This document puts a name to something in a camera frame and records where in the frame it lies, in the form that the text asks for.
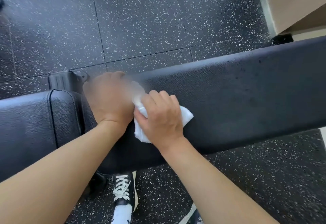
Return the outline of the person's right hand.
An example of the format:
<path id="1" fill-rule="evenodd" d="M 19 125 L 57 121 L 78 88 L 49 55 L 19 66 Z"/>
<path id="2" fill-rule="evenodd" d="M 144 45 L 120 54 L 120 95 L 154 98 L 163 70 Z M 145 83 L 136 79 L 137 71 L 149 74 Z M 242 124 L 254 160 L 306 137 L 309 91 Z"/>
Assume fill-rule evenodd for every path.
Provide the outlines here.
<path id="1" fill-rule="evenodd" d="M 175 95 L 151 90 L 141 102 L 148 115 L 148 127 L 142 130 L 159 151 L 184 142 L 181 109 Z"/>

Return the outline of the person's left hand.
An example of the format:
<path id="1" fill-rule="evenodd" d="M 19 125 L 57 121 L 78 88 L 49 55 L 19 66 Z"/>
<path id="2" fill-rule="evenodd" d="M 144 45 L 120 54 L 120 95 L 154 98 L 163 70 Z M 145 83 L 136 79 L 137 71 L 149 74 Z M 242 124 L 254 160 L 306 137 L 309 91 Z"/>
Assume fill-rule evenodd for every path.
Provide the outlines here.
<path id="1" fill-rule="evenodd" d="M 135 106 L 116 72 L 106 72 L 85 82 L 83 93 L 96 123 L 124 134 L 134 118 Z"/>

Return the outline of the white cleaning cloth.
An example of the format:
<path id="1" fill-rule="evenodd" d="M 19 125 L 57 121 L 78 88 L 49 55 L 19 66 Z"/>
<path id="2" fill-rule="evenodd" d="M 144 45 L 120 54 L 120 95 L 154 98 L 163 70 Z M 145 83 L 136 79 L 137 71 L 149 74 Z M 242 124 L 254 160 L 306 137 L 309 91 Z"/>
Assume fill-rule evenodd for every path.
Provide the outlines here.
<path id="1" fill-rule="evenodd" d="M 133 96 L 132 102 L 135 106 L 135 109 L 137 109 L 145 118 L 148 118 L 147 111 L 141 102 L 141 96 L 140 95 Z M 193 119 L 194 115 L 187 108 L 185 108 L 183 106 L 180 106 L 180 109 L 181 109 L 181 115 L 182 115 L 182 125 L 183 125 L 183 127 L 185 127 L 185 125 L 187 123 L 189 123 L 191 119 Z M 144 132 L 143 132 L 142 128 L 140 127 L 139 123 L 137 122 L 136 118 L 134 118 L 134 126 L 135 126 L 135 131 L 134 131 L 135 137 L 140 142 L 151 143 L 150 140 L 144 134 Z"/>

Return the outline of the person's right forearm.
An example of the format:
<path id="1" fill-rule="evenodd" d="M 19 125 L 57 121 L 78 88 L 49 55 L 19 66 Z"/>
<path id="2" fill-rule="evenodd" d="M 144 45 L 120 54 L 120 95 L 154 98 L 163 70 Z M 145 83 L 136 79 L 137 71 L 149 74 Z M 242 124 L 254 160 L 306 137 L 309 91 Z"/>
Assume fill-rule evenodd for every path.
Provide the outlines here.
<path id="1" fill-rule="evenodd" d="M 157 148 L 185 186 L 204 224 L 279 224 L 185 137 L 158 143 Z"/>

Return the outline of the person's left forearm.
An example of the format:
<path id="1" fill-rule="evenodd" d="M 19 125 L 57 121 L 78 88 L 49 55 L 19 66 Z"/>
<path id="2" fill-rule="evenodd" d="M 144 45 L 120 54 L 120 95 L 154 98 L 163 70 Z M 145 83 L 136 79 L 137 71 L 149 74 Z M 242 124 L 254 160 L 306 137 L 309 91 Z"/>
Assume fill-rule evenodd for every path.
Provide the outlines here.
<path id="1" fill-rule="evenodd" d="M 128 123 L 105 120 L 0 183 L 0 224 L 64 224 Z"/>

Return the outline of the black sneaker with white laces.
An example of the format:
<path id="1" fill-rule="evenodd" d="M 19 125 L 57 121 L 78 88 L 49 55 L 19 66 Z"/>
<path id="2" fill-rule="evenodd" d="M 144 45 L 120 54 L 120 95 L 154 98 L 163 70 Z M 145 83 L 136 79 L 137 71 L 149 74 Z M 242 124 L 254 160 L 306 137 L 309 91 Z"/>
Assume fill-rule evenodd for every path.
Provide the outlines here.
<path id="1" fill-rule="evenodd" d="M 136 171 L 125 174 L 115 174 L 112 176 L 113 202 L 114 206 L 131 206 L 131 213 L 134 213 L 138 205 L 138 195 L 136 192 Z"/>

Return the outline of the black bench support leg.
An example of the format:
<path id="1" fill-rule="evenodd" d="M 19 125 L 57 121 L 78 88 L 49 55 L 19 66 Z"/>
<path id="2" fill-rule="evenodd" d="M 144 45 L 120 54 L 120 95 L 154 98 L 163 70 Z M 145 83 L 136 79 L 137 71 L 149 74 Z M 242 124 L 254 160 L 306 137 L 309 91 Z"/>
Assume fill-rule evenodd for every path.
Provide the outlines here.
<path id="1" fill-rule="evenodd" d="M 88 183 L 88 192 L 89 196 L 96 197 L 104 191 L 107 185 L 107 178 L 101 174 L 99 171 L 96 171 L 92 176 L 90 182 Z"/>

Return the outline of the white sock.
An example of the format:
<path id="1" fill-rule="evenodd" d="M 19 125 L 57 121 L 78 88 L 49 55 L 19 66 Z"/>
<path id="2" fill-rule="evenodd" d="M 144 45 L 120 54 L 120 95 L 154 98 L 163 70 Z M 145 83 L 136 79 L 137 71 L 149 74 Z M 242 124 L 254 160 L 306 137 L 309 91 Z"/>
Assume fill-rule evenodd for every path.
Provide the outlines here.
<path id="1" fill-rule="evenodd" d="M 131 204 L 115 206 L 111 224 L 130 224 L 132 213 Z"/>

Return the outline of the long black bench back pad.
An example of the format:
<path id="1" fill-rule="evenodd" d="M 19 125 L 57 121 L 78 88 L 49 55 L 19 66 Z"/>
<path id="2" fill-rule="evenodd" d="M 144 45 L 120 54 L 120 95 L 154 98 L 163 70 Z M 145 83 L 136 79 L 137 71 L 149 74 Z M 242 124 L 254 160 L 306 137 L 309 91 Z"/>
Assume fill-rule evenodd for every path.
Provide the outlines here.
<path id="1" fill-rule="evenodd" d="M 128 77 L 193 113 L 184 136 L 201 154 L 326 126 L 326 36 Z"/>

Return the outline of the black bench seat pad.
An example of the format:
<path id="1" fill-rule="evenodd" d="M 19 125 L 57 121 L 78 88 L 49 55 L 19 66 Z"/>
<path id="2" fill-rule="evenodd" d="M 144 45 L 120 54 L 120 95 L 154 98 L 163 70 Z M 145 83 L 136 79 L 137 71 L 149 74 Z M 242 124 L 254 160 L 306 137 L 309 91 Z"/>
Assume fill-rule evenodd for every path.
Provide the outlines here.
<path id="1" fill-rule="evenodd" d="M 80 100 L 65 90 L 0 100 L 0 182 L 84 133 Z"/>

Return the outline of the black sneaker with white sole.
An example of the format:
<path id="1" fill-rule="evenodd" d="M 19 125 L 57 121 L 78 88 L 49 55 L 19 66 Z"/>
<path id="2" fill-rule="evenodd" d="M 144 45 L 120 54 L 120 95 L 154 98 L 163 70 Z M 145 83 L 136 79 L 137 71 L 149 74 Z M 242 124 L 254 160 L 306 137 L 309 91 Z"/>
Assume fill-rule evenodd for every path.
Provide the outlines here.
<path id="1" fill-rule="evenodd" d="M 181 219 L 178 224 L 204 224 L 197 207 L 193 203 L 190 211 Z"/>

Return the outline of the black bench rear foot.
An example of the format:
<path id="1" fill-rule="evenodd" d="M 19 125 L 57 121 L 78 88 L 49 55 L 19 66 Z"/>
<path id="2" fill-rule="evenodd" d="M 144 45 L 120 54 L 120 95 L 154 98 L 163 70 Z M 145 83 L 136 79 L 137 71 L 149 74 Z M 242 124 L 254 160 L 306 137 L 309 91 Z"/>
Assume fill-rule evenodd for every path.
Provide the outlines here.
<path id="1" fill-rule="evenodd" d="M 294 42 L 292 34 L 280 34 L 271 39 L 271 45 L 282 45 L 286 43 Z"/>

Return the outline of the black bench frame foot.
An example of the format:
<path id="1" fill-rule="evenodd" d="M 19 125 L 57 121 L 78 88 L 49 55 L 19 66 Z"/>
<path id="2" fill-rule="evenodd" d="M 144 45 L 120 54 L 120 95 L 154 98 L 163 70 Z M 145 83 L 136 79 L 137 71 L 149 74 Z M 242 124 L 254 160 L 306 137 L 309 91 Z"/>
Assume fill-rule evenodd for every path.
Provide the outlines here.
<path id="1" fill-rule="evenodd" d="M 82 93 L 84 82 L 89 80 L 89 75 L 84 71 L 65 70 L 48 75 L 50 90 L 66 90 Z"/>

